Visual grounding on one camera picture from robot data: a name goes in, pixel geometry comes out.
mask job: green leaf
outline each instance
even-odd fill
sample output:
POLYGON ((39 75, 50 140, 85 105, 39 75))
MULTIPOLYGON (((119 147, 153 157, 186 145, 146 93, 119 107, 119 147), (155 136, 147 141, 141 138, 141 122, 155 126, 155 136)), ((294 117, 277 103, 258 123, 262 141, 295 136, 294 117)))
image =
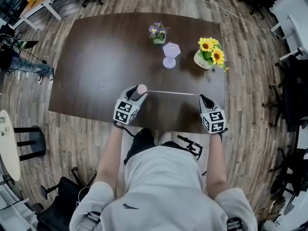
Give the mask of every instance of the green leaf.
POLYGON ((202 59, 204 59, 204 56, 203 56, 203 54, 202 54, 202 51, 200 51, 199 53, 198 53, 198 56, 200 56, 202 59))
POLYGON ((207 60, 207 59, 211 58, 211 55, 212 55, 211 52, 205 51, 204 58, 207 60))
POLYGON ((207 59, 207 63, 208 63, 209 65, 213 65, 213 64, 214 64, 212 58, 207 59))

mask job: jeans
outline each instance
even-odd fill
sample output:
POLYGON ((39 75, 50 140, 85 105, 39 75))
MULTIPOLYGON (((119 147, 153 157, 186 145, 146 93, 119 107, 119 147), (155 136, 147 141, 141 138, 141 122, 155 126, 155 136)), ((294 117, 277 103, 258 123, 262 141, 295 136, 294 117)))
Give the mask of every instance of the jeans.
POLYGON ((11 66, 9 71, 19 70, 23 72, 37 73, 38 75, 50 75, 54 73, 54 68, 46 64, 33 64, 25 58, 12 57, 11 66))
MULTIPOLYGON (((147 149, 153 148, 155 146, 156 145, 154 144, 154 138, 153 138, 150 130, 148 128, 143 128, 134 137, 133 144, 131 145, 131 148, 130 148, 130 150, 127 153, 127 157, 124 160, 124 165, 126 165, 128 160, 132 156, 134 156, 134 155, 136 155, 136 154, 138 154, 140 152, 143 152, 143 151, 145 151, 147 149)), ((166 143, 163 143, 162 146, 167 146, 167 147, 172 147, 172 148, 176 148, 176 149, 187 151, 187 149, 179 146, 178 144, 176 144, 173 141, 168 141, 166 143)))

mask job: potted plant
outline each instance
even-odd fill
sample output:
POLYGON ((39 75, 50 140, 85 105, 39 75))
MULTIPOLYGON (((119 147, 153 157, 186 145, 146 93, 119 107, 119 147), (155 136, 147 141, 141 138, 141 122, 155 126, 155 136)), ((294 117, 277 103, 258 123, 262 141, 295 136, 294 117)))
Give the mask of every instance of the potted plant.
POLYGON ((200 49, 193 57, 194 62, 202 68, 210 69, 217 65, 223 67, 225 72, 229 69, 224 64, 224 53, 221 50, 221 44, 213 38, 200 38, 200 49))
POLYGON ((167 30, 161 22, 154 22, 149 27, 150 36, 154 44, 163 44, 166 41, 167 30))

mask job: black shorts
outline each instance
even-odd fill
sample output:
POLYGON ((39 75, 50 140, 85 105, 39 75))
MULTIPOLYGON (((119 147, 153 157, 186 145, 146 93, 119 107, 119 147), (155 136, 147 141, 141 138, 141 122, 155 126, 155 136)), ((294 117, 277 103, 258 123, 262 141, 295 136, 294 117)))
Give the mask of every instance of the black shorts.
MULTIPOLYGON (((126 165, 128 160, 132 156, 134 156, 134 155, 136 155, 140 152, 143 152, 147 149, 153 148, 155 146, 156 145, 154 144, 154 138, 153 138, 150 130, 148 128, 143 128, 134 137, 133 144, 131 145, 131 148, 127 153, 127 157, 124 160, 124 165, 126 165)), ((177 148, 177 149, 180 149, 180 150, 188 151, 187 149, 179 146, 178 144, 176 144, 173 141, 168 141, 168 142, 162 144, 162 146, 167 146, 167 147, 172 147, 172 148, 177 148)))

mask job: white sneaker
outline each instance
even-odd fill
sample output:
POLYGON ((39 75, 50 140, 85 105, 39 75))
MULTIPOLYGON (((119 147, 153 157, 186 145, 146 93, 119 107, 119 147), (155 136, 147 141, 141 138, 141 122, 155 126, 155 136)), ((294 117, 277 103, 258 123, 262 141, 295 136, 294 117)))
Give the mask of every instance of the white sneaker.
POLYGON ((38 76, 38 84, 40 85, 43 81, 43 75, 38 76))
POLYGON ((160 136, 157 145, 162 145, 168 141, 171 141, 171 133, 169 131, 163 132, 163 134, 160 136))
POLYGON ((49 75, 50 83, 53 83, 53 73, 49 75))

